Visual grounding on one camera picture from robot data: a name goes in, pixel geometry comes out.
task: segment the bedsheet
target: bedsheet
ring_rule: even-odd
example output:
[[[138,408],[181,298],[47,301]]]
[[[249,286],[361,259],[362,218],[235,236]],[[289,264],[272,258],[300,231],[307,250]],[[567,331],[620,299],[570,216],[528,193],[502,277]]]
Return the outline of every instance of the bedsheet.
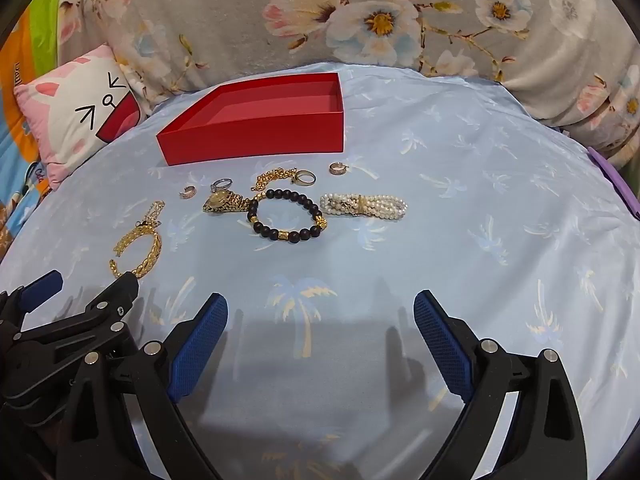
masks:
[[[113,281],[115,243],[165,200],[162,253],[126,320],[137,341],[162,340],[210,293],[226,297],[225,335],[179,405],[225,479],[418,478],[462,408],[412,319],[425,288],[480,338],[521,354],[559,351],[597,478],[640,416],[638,222],[582,146],[531,119],[498,84],[341,64],[285,73],[320,71],[342,83],[343,154],[169,168],[155,134],[207,91],[182,95],[44,199],[0,266],[0,290],[58,269],[62,292],[26,328],[80,312]],[[345,176],[328,173],[337,160],[350,167]],[[316,201],[392,194],[408,213],[328,217],[321,237],[292,245],[255,235],[244,214],[202,212],[213,181],[232,178],[246,196],[277,166],[313,171],[318,182],[303,192]],[[186,185],[195,198],[178,197]],[[290,203],[267,201],[260,217],[281,229],[309,224]],[[145,238],[121,268],[142,260]],[[495,463],[514,400],[478,476]],[[163,475],[130,408],[150,468]]]

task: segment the silver ring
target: silver ring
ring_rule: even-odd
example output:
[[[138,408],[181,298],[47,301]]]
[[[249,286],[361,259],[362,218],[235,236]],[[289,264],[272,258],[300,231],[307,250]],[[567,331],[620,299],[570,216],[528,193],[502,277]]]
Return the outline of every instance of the silver ring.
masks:
[[[231,184],[233,184],[233,182],[234,181],[231,180],[230,178],[220,178],[219,180],[211,184],[211,192],[215,193],[216,191],[220,191],[222,189],[229,189],[231,187]]]
[[[301,176],[310,176],[311,181],[302,180]],[[316,183],[316,176],[308,170],[300,170],[297,171],[296,174],[291,179],[292,184],[298,184],[299,186],[312,186]]]
[[[180,198],[192,198],[196,194],[195,186],[187,186],[184,188],[184,192],[180,193]]]

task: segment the pearl bracelet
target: pearl bracelet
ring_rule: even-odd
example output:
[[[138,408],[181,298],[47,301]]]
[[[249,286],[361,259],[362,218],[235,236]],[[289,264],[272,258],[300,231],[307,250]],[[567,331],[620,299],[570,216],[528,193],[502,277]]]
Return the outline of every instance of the pearl bracelet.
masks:
[[[407,207],[404,200],[391,195],[325,193],[320,197],[320,209],[329,215],[366,215],[399,220],[406,213]]]

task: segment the purple object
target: purple object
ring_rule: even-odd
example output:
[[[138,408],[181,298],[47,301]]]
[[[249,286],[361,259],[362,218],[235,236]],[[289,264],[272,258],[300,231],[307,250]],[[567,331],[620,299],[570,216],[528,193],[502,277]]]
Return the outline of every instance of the purple object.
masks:
[[[600,169],[604,172],[604,174],[609,178],[613,187],[616,188],[616,191],[622,197],[622,200],[625,201],[626,206],[629,208],[629,211],[635,216],[638,220],[640,220],[640,202],[634,195],[634,192],[631,191],[631,188],[626,184],[624,179],[620,176],[620,174],[616,171],[606,158],[600,155],[593,148],[587,148],[589,155],[593,159],[593,161],[600,166]]]

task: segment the gold ring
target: gold ring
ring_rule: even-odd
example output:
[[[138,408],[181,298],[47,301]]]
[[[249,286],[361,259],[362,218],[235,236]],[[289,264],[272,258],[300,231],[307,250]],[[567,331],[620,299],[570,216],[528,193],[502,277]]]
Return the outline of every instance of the gold ring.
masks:
[[[216,191],[220,191],[222,189],[229,189],[233,182],[234,181],[230,178],[220,178],[219,180],[211,184],[211,192],[215,193]]]
[[[311,181],[302,180],[301,176],[310,176]],[[292,184],[298,184],[299,186],[312,186],[316,183],[316,176],[308,170],[300,170],[297,171],[296,174],[291,179]]]
[[[184,188],[184,192],[180,193],[180,198],[192,198],[196,194],[195,186],[187,186]]]
[[[331,173],[332,175],[344,175],[345,173],[347,173],[347,168],[348,166],[346,164],[343,164],[341,162],[334,162],[333,164],[329,165],[329,173]]]

